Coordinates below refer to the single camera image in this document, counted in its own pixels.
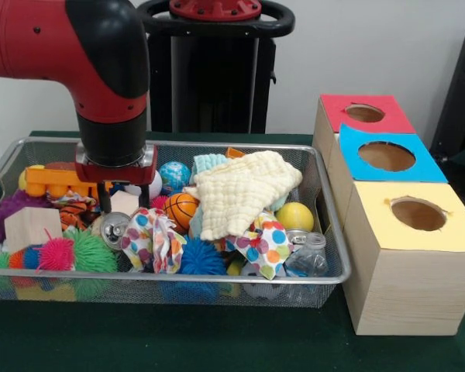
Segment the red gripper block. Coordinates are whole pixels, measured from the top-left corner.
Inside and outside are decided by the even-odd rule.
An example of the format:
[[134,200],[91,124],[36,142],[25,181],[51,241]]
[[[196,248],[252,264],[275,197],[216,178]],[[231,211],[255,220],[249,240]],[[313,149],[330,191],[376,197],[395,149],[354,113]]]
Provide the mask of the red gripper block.
[[112,205],[110,194],[106,190],[105,181],[126,182],[139,185],[139,207],[150,207],[149,185],[153,182],[157,167],[157,147],[146,144],[138,161],[121,166],[105,167],[88,159],[84,145],[77,143],[75,148],[75,169],[80,181],[97,183],[98,200],[103,213],[110,213]]

